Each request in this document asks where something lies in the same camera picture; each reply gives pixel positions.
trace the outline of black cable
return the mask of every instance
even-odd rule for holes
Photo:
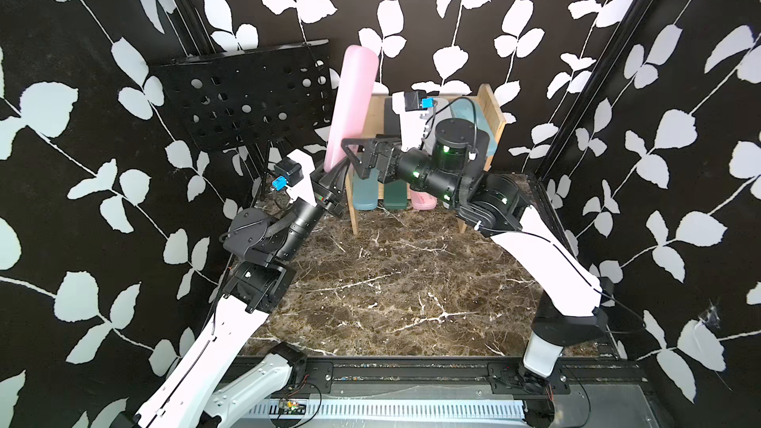
[[[568,368],[568,366],[563,366],[563,367],[566,370],[568,370],[568,373],[571,374],[571,376],[574,378],[574,380],[576,380],[576,383],[578,384],[578,386],[581,387],[581,390],[584,390],[584,396],[587,399],[587,408],[588,408],[588,410],[587,410],[587,419],[584,420],[584,423],[582,423],[581,425],[576,425],[576,426],[568,426],[567,428],[584,428],[584,426],[586,426],[587,423],[589,423],[589,417],[592,414],[592,402],[589,400],[589,395],[587,394],[587,389],[584,388],[584,384],[582,384],[581,381],[578,378],[576,378],[576,376],[571,371],[571,369]]]
[[[423,150],[423,146],[425,145],[425,140],[428,138],[428,136],[431,135],[431,132],[433,131],[433,128],[436,125],[436,115],[438,115],[438,113],[442,112],[446,108],[449,108],[450,106],[452,106],[452,104],[454,104],[455,102],[460,101],[461,99],[467,99],[470,102],[470,105],[472,106],[472,109],[473,109],[473,126],[476,126],[476,113],[477,113],[477,111],[476,111],[476,103],[474,103],[473,100],[468,98],[467,96],[460,96],[459,98],[455,98],[452,101],[449,101],[449,103],[446,106],[444,106],[442,109],[439,109],[438,111],[434,112],[433,116],[431,116],[430,118],[425,120],[425,125],[426,126],[428,125],[428,122],[431,119],[433,119],[434,121],[431,124],[431,128],[428,129],[428,133],[423,137],[423,141],[420,143],[420,147],[418,147],[418,149]],[[475,138],[473,138],[473,146],[474,147],[476,146],[476,140],[475,140]]]
[[[298,426],[304,426],[305,424],[309,423],[310,421],[312,421],[313,418],[317,416],[317,414],[319,413],[319,409],[323,407],[323,393],[319,390],[319,387],[317,385],[314,385],[311,382],[307,382],[307,385],[311,385],[317,389],[317,393],[319,393],[319,405],[317,405],[317,410],[315,410],[312,416],[309,417],[309,420],[305,421],[304,423],[295,424],[291,426],[291,428],[297,428]]]

